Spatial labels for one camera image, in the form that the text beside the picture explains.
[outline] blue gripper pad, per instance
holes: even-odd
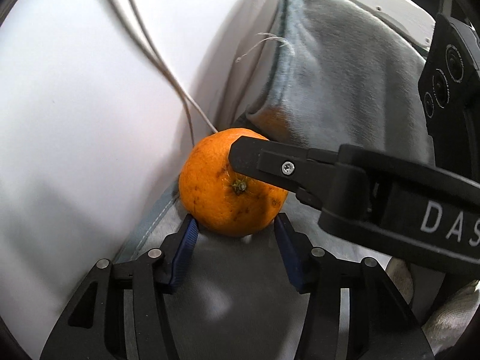
[[[274,232],[291,285],[301,294],[310,292],[317,279],[315,265],[310,258],[313,245],[305,234],[293,229],[283,212],[274,220]]]
[[[173,294],[183,283],[198,238],[198,223],[188,214],[178,232],[165,237],[160,246],[164,254],[162,265],[155,271],[155,281],[162,292]]]

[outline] gray fabric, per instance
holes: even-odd
[[[405,302],[410,304],[413,298],[413,279],[406,262],[392,257],[385,271],[397,286]]]
[[[275,140],[337,150],[360,144],[433,162],[417,82],[424,59],[348,0],[282,0],[270,80],[247,118]]]
[[[178,180],[170,185],[153,205],[150,212],[142,219],[137,228],[117,252],[115,263],[123,263],[138,257],[138,251],[145,244],[155,227],[165,217],[169,208],[179,197]]]
[[[479,281],[474,280],[457,291],[432,314],[422,329],[434,354],[450,348],[457,342],[479,304]]]

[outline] screw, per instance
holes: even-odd
[[[153,259],[156,259],[157,257],[160,257],[162,255],[162,251],[160,249],[150,249],[148,251],[148,257],[151,257]]]
[[[314,247],[311,250],[311,255],[315,257],[323,257],[325,256],[325,251],[321,247]]]
[[[295,170],[295,165],[292,162],[286,161],[286,162],[283,163],[282,173],[284,175],[290,176],[293,173],[294,170]]]
[[[110,261],[109,261],[109,260],[107,260],[107,259],[99,259],[99,260],[97,261],[97,268],[103,269],[103,268],[108,267],[109,264],[110,264]]]
[[[367,257],[365,260],[363,260],[363,262],[366,266],[369,266],[370,268],[373,268],[377,265],[377,260],[373,259],[372,257]]]

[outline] white wall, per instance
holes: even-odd
[[[137,0],[210,117],[245,1]],[[37,359],[78,280],[113,257],[191,144],[174,91],[103,0],[19,0],[0,27],[0,88],[0,315]]]

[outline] cable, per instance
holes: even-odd
[[[155,45],[153,43],[153,40],[148,33],[148,30],[145,27],[145,24],[144,24],[144,22],[143,22],[143,20],[140,16],[140,12],[139,12],[138,7],[135,3],[135,0],[128,0],[128,1],[129,1],[131,9],[133,10],[135,18],[138,21],[138,24],[140,25],[140,28],[142,30],[142,33],[143,33],[144,37],[147,40],[148,45],[152,49],[153,55],[149,50],[147,50],[147,48],[145,47],[143,42],[135,34],[135,31],[133,30],[131,25],[128,23],[128,20],[123,15],[122,10],[119,6],[119,3],[116,0],[107,0],[107,1],[109,2],[110,7],[112,8],[115,15],[117,16],[117,19],[119,20],[120,24],[123,26],[124,30],[128,33],[129,37],[133,40],[133,42],[137,45],[137,47],[140,48],[140,50],[147,57],[147,59],[167,79],[167,81],[170,83],[170,85],[174,88],[175,92],[180,97],[180,100],[182,101],[185,112],[187,114],[192,145],[195,145],[194,132],[193,132],[193,125],[192,125],[192,122],[191,122],[190,110],[188,108],[188,103],[187,102],[189,102],[198,111],[200,116],[207,123],[208,127],[212,130],[213,133],[218,132],[217,129],[210,122],[208,117],[205,115],[203,110],[200,108],[200,106],[195,102],[195,100],[193,100],[193,98],[188,94],[188,92],[180,84],[180,82],[178,81],[176,76],[173,74],[173,72],[166,66],[164,60],[162,59],[160,53],[158,52],[157,48],[155,47]]]
[[[212,130],[212,132],[218,132],[217,129],[213,126],[213,124],[210,122],[210,120],[208,119],[208,117],[205,115],[205,113],[203,112],[203,110],[200,108],[200,106],[195,102],[195,100],[193,100],[193,98],[191,98],[191,96],[189,95],[189,93],[185,90],[185,88],[180,84],[180,81],[178,80],[178,78],[173,74],[173,72],[169,69],[169,67],[167,66],[167,64],[165,63],[165,61],[163,60],[163,58],[161,57],[160,53],[158,52],[157,48],[155,47],[154,43],[153,43],[153,40],[152,38],[150,37],[150,34],[148,33],[146,27],[145,27],[145,24],[142,20],[142,17],[140,16],[140,12],[138,10],[138,7],[137,7],[137,4],[135,3],[135,0],[128,0],[129,3],[130,3],[130,7],[131,9],[133,10],[133,14],[135,15],[135,18],[137,19],[137,22],[138,24],[140,25],[140,28],[142,29],[142,33],[143,35],[145,36],[145,39],[147,40],[149,46],[152,48],[152,51],[153,53],[155,54],[155,56],[158,58],[158,60],[162,63],[163,67],[165,68],[165,70],[167,71],[168,75],[169,75],[169,78],[171,79],[170,82],[174,82],[176,85],[175,87],[178,86],[178,90],[185,96],[185,98],[187,99],[187,101],[189,101],[193,106],[194,108],[199,112],[199,114],[202,116],[202,118],[205,120],[205,122],[207,123],[208,127],[210,127],[210,129]]]

